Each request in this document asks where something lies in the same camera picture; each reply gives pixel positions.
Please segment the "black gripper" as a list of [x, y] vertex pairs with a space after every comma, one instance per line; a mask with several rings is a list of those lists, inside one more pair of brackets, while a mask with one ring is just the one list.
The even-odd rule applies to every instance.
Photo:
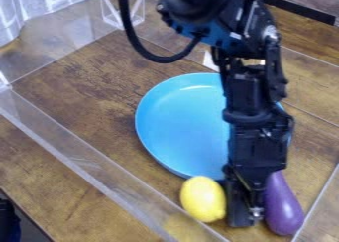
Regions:
[[264, 190], [269, 176], [286, 168], [294, 118], [288, 113], [262, 117], [225, 114], [232, 125], [226, 165], [228, 213], [232, 227], [264, 220]]

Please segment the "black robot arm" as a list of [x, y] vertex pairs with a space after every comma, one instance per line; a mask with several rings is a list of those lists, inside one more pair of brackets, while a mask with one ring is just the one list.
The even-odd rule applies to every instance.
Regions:
[[159, 13], [178, 33], [212, 46], [230, 124], [229, 223], [249, 227], [264, 220], [268, 178], [286, 168], [294, 129], [278, 106], [288, 79], [274, 19], [261, 0], [159, 0]]

